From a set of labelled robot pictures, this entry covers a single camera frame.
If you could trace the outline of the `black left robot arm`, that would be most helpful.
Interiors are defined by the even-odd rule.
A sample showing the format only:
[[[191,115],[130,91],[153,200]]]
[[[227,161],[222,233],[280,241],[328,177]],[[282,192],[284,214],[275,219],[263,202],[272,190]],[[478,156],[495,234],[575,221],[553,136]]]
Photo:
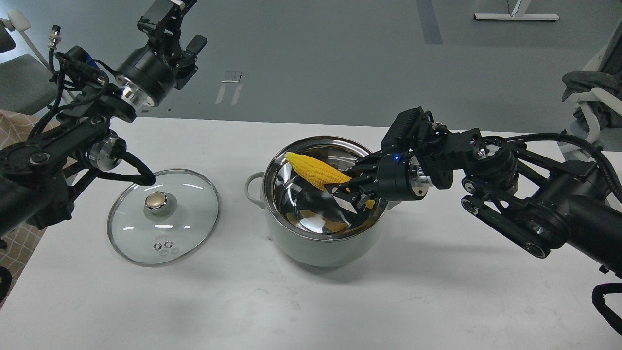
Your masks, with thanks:
[[[118,69],[82,47],[56,49],[50,37],[56,98],[23,142],[1,151],[1,235],[27,223],[39,229],[69,221],[75,201],[94,179],[152,185],[155,175],[111,130],[111,119],[131,123],[142,106],[158,107],[197,71],[208,40],[197,34],[182,48],[181,26],[193,0],[156,0],[137,22],[147,35]]]

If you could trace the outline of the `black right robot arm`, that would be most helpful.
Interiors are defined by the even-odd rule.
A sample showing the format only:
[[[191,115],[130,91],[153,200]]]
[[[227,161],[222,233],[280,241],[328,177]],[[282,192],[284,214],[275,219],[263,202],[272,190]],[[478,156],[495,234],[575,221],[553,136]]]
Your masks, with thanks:
[[[606,199],[621,184],[600,148],[566,133],[517,137],[453,132],[429,111],[398,114],[380,150],[330,181],[338,204],[360,213],[371,199],[420,201],[427,189],[449,189],[464,171],[462,207],[531,255],[543,259],[564,244],[621,276],[621,213]]]

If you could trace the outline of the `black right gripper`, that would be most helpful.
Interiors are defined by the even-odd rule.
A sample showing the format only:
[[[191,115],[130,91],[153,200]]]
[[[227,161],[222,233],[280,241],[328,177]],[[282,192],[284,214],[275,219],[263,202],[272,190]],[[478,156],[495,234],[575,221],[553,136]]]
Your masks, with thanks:
[[[351,213],[363,213],[373,209],[382,198],[386,201],[420,201],[426,197],[428,188],[411,180],[410,161],[413,157],[408,153],[389,154],[376,151],[355,160],[341,174],[346,176],[338,182],[350,182],[356,178],[369,178],[376,181],[375,197],[363,193],[359,189],[350,189],[346,184],[326,184],[325,190],[333,197],[335,203]]]

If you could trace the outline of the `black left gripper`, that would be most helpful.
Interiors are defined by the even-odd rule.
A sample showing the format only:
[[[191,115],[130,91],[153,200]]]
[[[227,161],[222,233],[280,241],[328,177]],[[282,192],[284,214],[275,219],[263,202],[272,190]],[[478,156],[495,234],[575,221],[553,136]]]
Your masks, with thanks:
[[[140,17],[137,27],[147,35],[147,45],[133,51],[115,72],[118,82],[129,81],[147,94],[158,107],[171,89],[182,89],[198,71],[198,54],[208,43],[200,34],[179,56],[184,16],[195,0],[156,0]]]

